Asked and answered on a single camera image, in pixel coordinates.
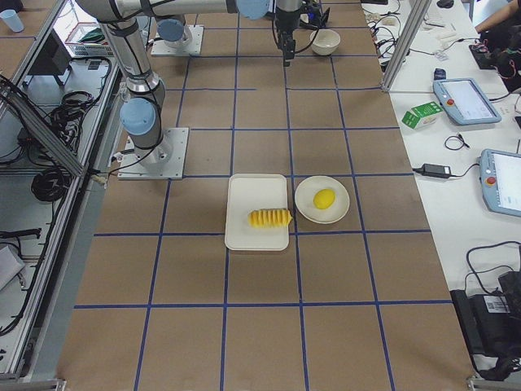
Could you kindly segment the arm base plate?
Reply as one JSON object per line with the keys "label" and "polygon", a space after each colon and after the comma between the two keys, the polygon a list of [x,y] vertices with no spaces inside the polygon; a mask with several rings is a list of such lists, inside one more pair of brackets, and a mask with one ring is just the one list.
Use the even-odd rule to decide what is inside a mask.
{"label": "arm base plate", "polygon": [[182,37],[177,41],[164,40],[160,33],[155,35],[151,55],[155,57],[199,56],[202,48],[204,26],[186,25]]}
{"label": "arm base plate", "polygon": [[125,148],[133,151],[120,159],[117,177],[120,180],[182,179],[188,138],[186,127],[167,128],[163,130],[161,143],[150,152],[136,148],[128,136]]}

